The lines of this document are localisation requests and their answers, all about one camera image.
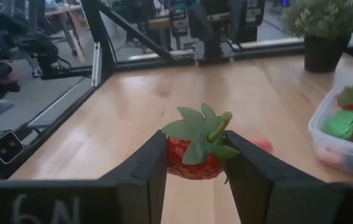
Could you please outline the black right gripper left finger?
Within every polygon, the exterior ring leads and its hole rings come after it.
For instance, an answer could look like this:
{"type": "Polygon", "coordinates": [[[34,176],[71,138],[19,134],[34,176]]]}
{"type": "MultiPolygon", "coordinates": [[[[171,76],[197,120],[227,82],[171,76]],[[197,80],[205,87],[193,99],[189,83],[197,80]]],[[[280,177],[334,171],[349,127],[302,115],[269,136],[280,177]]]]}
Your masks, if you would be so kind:
{"type": "Polygon", "coordinates": [[[166,186],[166,135],[156,131],[136,152],[99,178],[115,196],[112,223],[160,224],[166,186]]]}

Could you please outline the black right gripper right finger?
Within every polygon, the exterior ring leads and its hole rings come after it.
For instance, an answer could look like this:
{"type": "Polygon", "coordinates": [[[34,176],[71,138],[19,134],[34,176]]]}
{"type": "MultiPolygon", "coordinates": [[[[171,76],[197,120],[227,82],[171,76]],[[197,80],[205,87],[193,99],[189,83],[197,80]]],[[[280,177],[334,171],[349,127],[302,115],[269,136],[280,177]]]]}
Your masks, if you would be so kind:
{"type": "Polygon", "coordinates": [[[325,183],[260,149],[233,131],[226,142],[239,152],[227,175],[242,223],[305,224],[320,221],[325,183]]]}

